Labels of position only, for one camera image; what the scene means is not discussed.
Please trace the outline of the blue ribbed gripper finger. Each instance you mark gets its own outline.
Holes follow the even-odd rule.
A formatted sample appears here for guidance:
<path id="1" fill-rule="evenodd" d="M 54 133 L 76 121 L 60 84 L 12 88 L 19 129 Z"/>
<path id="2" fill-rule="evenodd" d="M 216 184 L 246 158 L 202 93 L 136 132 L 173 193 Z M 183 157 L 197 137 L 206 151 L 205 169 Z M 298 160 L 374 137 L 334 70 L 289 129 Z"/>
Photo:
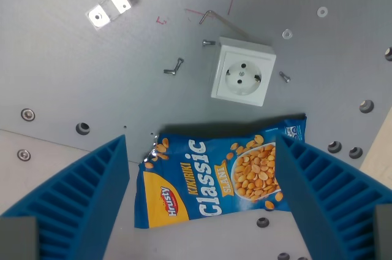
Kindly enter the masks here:
<path id="1" fill-rule="evenodd" d="M 125 136 L 73 162 L 6 210 L 33 217 L 40 259 L 103 259 L 129 183 Z"/>
<path id="2" fill-rule="evenodd" d="M 307 143 L 276 137 L 276 178 L 312 259 L 375 259 L 374 210 L 391 190 Z"/>

